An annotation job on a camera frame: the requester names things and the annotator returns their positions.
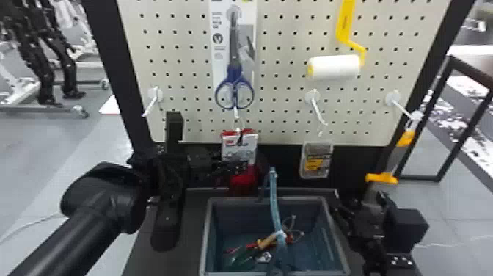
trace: pegboard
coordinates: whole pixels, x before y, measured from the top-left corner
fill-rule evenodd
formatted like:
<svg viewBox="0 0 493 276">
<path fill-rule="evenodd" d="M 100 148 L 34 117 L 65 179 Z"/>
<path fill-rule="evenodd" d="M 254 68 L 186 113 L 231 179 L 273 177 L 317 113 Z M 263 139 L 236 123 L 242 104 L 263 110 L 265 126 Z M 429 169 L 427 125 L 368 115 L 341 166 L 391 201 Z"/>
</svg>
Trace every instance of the pegboard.
<svg viewBox="0 0 493 276">
<path fill-rule="evenodd" d="M 348 81 L 311 81 L 310 57 L 351 54 L 335 38 L 341 0 L 258 0 L 255 102 L 240 112 L 260 142 L 387 145 L 401 112 L 385 105 L 388 92 L 405 106 L 450 0 L 359 0 L 352 40 L 367 47 L 361 74 Z M 147 90 L 164 91 L 147 117 L 152 137 L 164 140 L 166 111 L 185 118 L 184 140 L 218 142 L 233 113 L 214 101 L 207 0 L 118 0 L 145 106 Z M 321 129 L 304 94 L 321 92 Z"/>
</svg>

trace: white hook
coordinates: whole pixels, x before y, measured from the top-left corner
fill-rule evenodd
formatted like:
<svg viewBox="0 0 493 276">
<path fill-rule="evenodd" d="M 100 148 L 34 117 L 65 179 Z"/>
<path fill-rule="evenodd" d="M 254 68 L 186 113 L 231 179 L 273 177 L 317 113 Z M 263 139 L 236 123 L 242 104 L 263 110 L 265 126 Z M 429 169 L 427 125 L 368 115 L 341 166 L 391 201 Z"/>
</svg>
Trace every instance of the white hook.
<svg viewBox="0 0 493 276">
<path fill-rule="evenodd" d="M 236 106 L 233 107 L 233 116 L 235 117 L 235 120 L 240 118 L 240 112 L 238 111 L 238 107 Z"/>
<path fill-rule="evenodd" d="M 407 128 L 416 128 L 418 122 L 423 118 L 423 113 L 419 110 L 414 110 L 412 113 L 409 113 L 402 105 L 399 104 L 399 100 L 401 99 L 401 94 L 398 90 L 394 90 L 387 94 L 385 97 L 385 103 L 388 106 L 396 106 L 399 110 L 401 110 L 408 118 L 409 122 L 407 123 Z"/>
<path fill-rule="evenodd" d="M 317 114 L 318 122 L 320 122 L 324 126 L 328 126 L 329 124 L 322 118 L 322 114 L 320 113 L 320 109 L 318 108 L 317 102 L 320 100 L 320 93 L 317 91 L 317 89 L 308 91 L 307 94 L 304 96 L 304 100 L 307 102 L 307 104 L 313 106 L 313 109 Z"/>
<path fill-rule="evenodd" d="M 153 111 L 154 105 L 163 101 L 163 90 L 154 86 L 147 91 L 147 96 L 150 98 L 150 103 L 145 108 L 144 113 L 142 113 L 142 117 L 147 117 Z"/>
<path fill-rule="evenodd" d="M 401 94 L 399 94 L 399 91 L 394 90 L 393 92 L 390 92 L 387 94 L 387 97 L 385 97 L 385 103 L 388 106 L 396 106 L 399 110 L 401 110 L 409 119 L 413 119 L 413 116 L 411 113 L 409 113 L 402 105 L 399 104 L 399 100 L 401 99 Z"/>
</svg>

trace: storage bin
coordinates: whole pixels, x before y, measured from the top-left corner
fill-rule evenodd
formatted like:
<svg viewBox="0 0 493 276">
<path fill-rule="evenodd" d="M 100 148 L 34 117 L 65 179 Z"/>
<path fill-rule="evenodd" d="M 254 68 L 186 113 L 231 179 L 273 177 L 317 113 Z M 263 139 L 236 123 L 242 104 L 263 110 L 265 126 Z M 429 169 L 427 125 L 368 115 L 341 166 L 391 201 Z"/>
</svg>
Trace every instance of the storage bin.
<svg viewBox="0 0 493 276">
<path fill-rule="evenodd" d="M 346 257 L 334 235 L 334 223 L 323 197 L 279 197 L 281 219 L 296 216 L 293 229 L 304 236 L 288 245 L 290 275 L 349 275 Z M 265 275 L 267 264 L 257 263 L 252 271 L 227 272 L 227 249 L 235 248 L 274 232 L 269 199 L 260 203 L 250 197 L 212 197 L 205 218 L 200 276 Z"/>
</svg>

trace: yellow roller handle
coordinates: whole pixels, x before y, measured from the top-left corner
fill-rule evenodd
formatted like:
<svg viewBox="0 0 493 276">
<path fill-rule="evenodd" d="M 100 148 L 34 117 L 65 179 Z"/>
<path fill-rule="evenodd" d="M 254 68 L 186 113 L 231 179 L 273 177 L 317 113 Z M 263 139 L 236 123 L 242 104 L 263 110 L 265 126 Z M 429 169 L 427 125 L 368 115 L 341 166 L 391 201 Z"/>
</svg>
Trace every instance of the yellow roller handle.
<svg viewBox="0 0 493 276">
<path fill-rule="evenodd" d="M 337 20 L 337 28 L 335 30 L 335 37 L 342 43 L 359 52 L 359 66 L 365 64 L 366 48 L 358 43 L 349 40 L 351 35 L 351 25 L 353 23 L 354 7 L 356 6 L 355 0 L 343 0 L 343 5 L 340 8 L 339 18 Z"/>
</svg>

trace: yellow label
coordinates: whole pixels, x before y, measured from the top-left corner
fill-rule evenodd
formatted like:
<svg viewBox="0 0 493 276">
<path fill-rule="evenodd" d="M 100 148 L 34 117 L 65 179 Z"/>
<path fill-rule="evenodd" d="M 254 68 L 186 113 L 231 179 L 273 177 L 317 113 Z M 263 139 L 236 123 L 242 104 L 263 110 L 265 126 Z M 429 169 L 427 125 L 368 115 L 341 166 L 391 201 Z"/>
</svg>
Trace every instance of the yellow label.
<svg viewBox="0 0 493 276">
<path fill-rule="evenodd" d="M 308 159 L 304 163 L 304 170 L 318 170 L 322 165 L 323 159 Z"/>
</svg>

